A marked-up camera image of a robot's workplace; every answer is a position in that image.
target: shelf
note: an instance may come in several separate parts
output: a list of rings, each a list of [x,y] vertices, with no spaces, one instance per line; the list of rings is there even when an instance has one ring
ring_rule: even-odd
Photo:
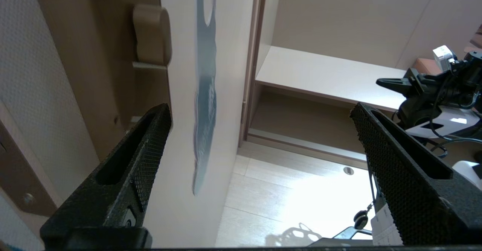
[[[378,78],[402,78],[404,70],[272,46],[256,82],[343,102],[395,111],[404,96],[378,86]]]
[[[364,167],[365,152],[349,113],[350,108],[265,91],[248,136],[323,153],[322,158],[326,160],[340,162],[339,159],[344,158],[350,162],[361,162],[356,166]]]

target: textured rubber pad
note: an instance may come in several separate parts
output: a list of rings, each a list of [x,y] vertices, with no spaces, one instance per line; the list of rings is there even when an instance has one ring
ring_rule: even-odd
[[[377,109],[351,111],[405,245],[482,243],[482,192]]]
[[[68,235],[141,227],[171,125],[167,104],[150,109],[42,226],[47,249],[62,249]]]

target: cable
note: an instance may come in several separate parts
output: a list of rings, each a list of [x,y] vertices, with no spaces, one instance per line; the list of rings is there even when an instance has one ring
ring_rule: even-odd
[[[435,102],[433,103],[433,106],[432,106],[432,112],[430,113],[430,129],[432,130],[432,132],[438,136],[439,138],[442,138],[442,139],[445,139],[445,140],[451,140],[451,138],[447,138],[447,137],[444,137],[442,135],[440,135],[434,128],[433,126],[433,116],[435,115],[435,108],[437,107],[437,102],[439,101],[439,98],[441,96],[441,93],[444,91],[444,87],[445,85],[447,84],[447,82],[449,81],[449,79],[451,78],[451,76],[447,76],[445,79],[444,79],[444,82],[442,83],[442,85],[440,86],[439,88],[439,91],[437,92],[437,97],[435,97]]]
[[[398,110],[394,111],[393,114],[392,114],[392,121],[393,119],[395,118],[395,115],[397,114]]]
[[[432,139],[428,139],[427,138],[427,143],[431,144],[431,145],[434,145],[436,148],[432,148],[431,151],[434,151],[436,150],[437,148],[440,148],[441,150],[444,151],[444,153],[442,153],[441,155],[439,155],[439,158],[440,159],[443,159],[445,157],[447,157],[447,155],[449,154],[449,152],[447,151],[446,147],[444,147],[443,145],[440,145],[440,143],[437,143],[436,141],[432,140]]]
[[[461,105],[460,98],[459,98],[458,107],[460,107],[461,109],[471,109],[475,105],[475,102],[477,101],[477,98],[479,97],[479,95],[480,93],[478,91],[475,92],[474,95],[472,96],[472,101],[468,105]]]
[[[444,145],[448,144],[448,143],[458,143],[458,142],[465,142],[465,141],[471,141],[471,142],[474,142],[474,143],[482,143],[482,140],[479,140],[479,139],[476,139],[476,138],[461,138],[461,137],[458,137],[458,136],[454,136],[456,138],[448,138],[446,136],[442,136],[440,135],[434,128],[433,126],[433,117],[434,117],[434,114],[435,114],[435,108],[437,107],[437,103],[439,102],[439,99],[441,98],[441,94],[442,92],[444,91],[444,88],[446,86],[446,84],[449,82],[449,80],[453,79],[456,77],[456,75],[453,73],[453,70],[451,69],[450,70],[451,72],[451,76],[447,76],[442,85],[440,86],[438,92],[437,92],[437,96],[435,97],[435,102],[433,103],[433,106],[432,106],[432,112],[430,113],[430,129],[432,130],[432,132],[438,136],[439,138],[442,138],[446,141],[442,142],[442,143],[439,143],[439,144],[436,144],[430,151],[435,151],[437,148],[441,148],[442,150],[444,150],[444,153],[439,155],[439,158],[444,158],[448,155],[448,151],[447,149],[444,147]],[[470,103],[470,105],[473,105],[475,104],[475,101],[477,100],[477,97],[479,97],[479,87],[477,87],[477,89],[475,90],[474,92],[474,95],[472,97],[472,102]],[[429,142],[433,145],[435,142],[432,141],[432,140],[429,140]]]
[[[437,148],[442,148],[442,146],[444,146],[448,143],[458,143],[458,142],[474,142],[474,143],[481,143],[482,144],[482,140],[475,139],[475,138],[455,138],[455,139],[452,139],[452,140],[443,141],[442,143],[439,143],[438,145],[434,146],[430,151],[433,152]]]

